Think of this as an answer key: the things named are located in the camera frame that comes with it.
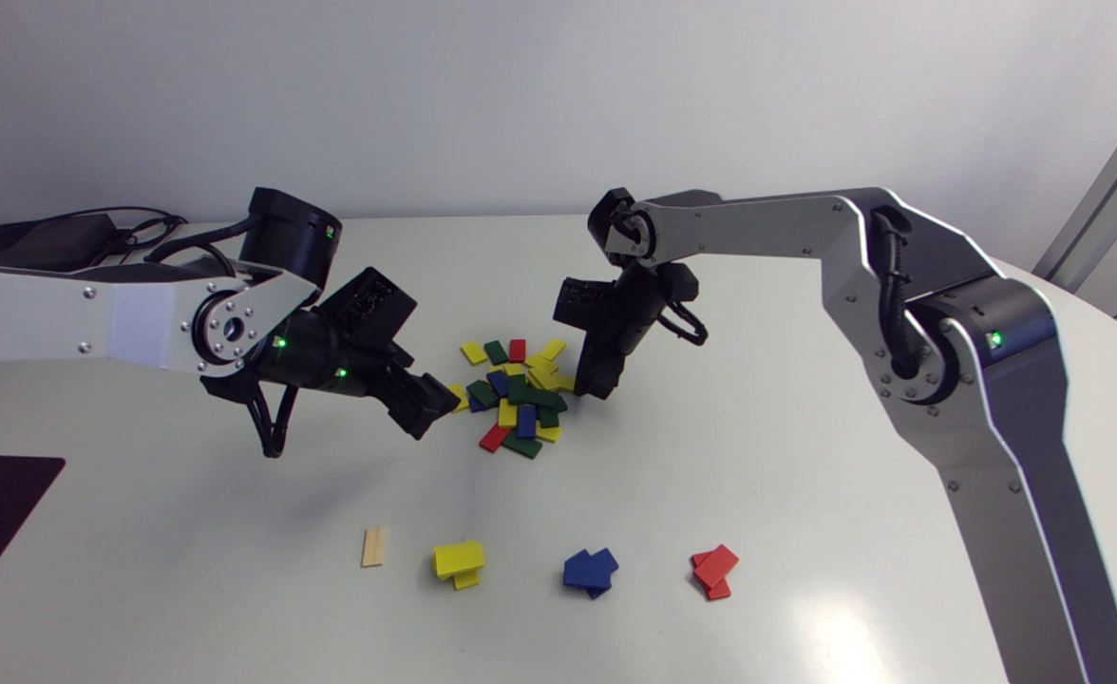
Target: red block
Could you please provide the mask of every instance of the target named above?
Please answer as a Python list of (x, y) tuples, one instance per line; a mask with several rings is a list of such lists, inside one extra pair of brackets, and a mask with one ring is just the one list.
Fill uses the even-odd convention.
[(727, 587), (727, 580), (724, 579), (720, 583), (707, 589), (707, 601), (726, 599), (729, 595), (732, 595), (732, 587)]
[(498, 446), (503, 445), (504, 438), (509, 436), (509, 433), (512, 433), (510, 427), (493, 425), (490, 426), (490, 429), (484, 434), (484, 438), (479, 439), (479, 446), (495, 454), (495, 449), (498, 449)]
[(701, 560), (701, 563), (698, 563), (698, 567), (694, 568), (694, 577), (697, 578), (698, 583), (701, 583), (703, 589), (710, 589), (720, 583), (737, 562), (739, 559), (736, 558), (736, 554), (732, 553), (727, 547), (719, 544), (715, 547), (714, 551), (710, 551), (706, 559)]
[(524, 339), (510, 339), (507, 342), (507, 363), (523, 364), (524, 355)]

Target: blue block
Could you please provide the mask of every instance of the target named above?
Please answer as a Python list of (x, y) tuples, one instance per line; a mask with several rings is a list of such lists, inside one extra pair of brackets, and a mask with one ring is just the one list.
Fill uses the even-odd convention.
[(507, 397), (507, 373), (502, 370), (486, 373), (486, 381), (490, 382), (495, 393)]
[(479, 411), (486, 411), (486, 409), (491, 409), (491, 408), (498, 408), (498, 403), (493, 403), (489, 407), (485, 407), (484, 403), (479, 401), (479, 399), (476, 399), (474, 395), (470, 395), (470, 412), (472, 412), (472, 415), (476, 415), (476, 412)]
[(521, 403), (516, 408), (516, 437), (521, 439), (537, 438), (537, 407), (533, 403)]
[(596, 568), (600, 568), (600, 570), (607, 574), (610, 574), (619, 568), (619, 560), (614, 559), (613, 554), (611, 554), (608, 549), (596, 551), (596, 553), (590, 555), (590, 560), (592, 560), (593, 563), (596, 563)]
[(599, 589), (603, 592), (611, 587), (610, 572), (607, 572), (602, 562), (593, 561), (588, 549), (584, 549), (563, 563), (562, 583), (566, 587)]

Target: stack of yellow blocks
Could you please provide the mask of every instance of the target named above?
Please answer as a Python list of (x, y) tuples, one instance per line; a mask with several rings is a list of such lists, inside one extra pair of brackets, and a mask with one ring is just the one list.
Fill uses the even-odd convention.
[(454, 579), (454, 589), (458, 592), (479, 583), (479, 568), (486, 566), (486, 559), (478, 541), (467, 540), (460, 544), (436, 547), (432, 553), (436, 576), (441, 581)]

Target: black power supply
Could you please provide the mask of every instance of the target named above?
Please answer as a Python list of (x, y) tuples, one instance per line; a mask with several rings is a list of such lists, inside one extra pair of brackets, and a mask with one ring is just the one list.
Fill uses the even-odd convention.
[(89, 268), (124, 239), (106, 213), (0, 225), (0, 267), (68, 273)]

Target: yellow block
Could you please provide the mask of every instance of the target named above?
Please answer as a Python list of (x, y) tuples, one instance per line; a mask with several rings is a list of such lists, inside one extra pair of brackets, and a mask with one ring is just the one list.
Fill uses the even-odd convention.
[(479, 570), (486, 564), (481, 544), (478, 541), (467, 540), (460, 544), (449, 544), (448, 547), (436, 547), (432, 549), (436, 563), (436, 576), (441, 580), (448, 580), (455, 574)]
[(467, 389), (465, 389), (465, 387), (459, 384), (449, 384), (449, 392), (454, 392), (459, 399), (461, 399), (461, 402), (458, 402), (458, 408), (454, 408), (454, 412), (464, 411), (470, 408), (470, 397), (467, 397)]
[(537, 426), (537, 438), (550, 441), (551, 445), (554, 445), (560, 436), (562, 436), (562, 425), (555, 425), (554, 427)]
[(563, 376), (561, 372), (554, 374), (555, 381), (558, 383), (560, 390), (567, 390), (571, 393), (575, 393), (575, 378), (571, 376)]
[(467, 355), (467, 362), (470, 362), (472, 367), (486, 361), (486, 351), (477, 342), (466, 342), (461, 346), (461, 353)]
[(516, 427), (516, 403), (509, 403), (507, 399), (498, 400), (498, 425), (502, 428)]
[(554, 372), (558, 368), (558, 364), (554, 363), (553, 360), (542, 359), (542, 354), (534, 354), (525, 359), (524, 364), (529, 368), (545, 369), (546, 372)]
[(454, 589), (458, 592), (462, 589), (477, 587), (479, 585), (479, 571), (458, 572), (454, 576)]
[(550, 342), (546, 342), (546, 345), (543, 346), (541, 351), (537, 352), (537, 355), (547, 360), (547, 362), (553, 362), (555, 357), (562, 354), (562, 351), (566, 350), (566, 348), (567, 343), (563, 342), (562, 339), (552, 339)]
[(555, 373), (545, 372), (540, 368), (529, 369), (529, 381), (532, 381), (534, 387), (541, 387), (541, 389), (551, 390), (551, 392), (558, 389), (558, 380), (555, 380)]

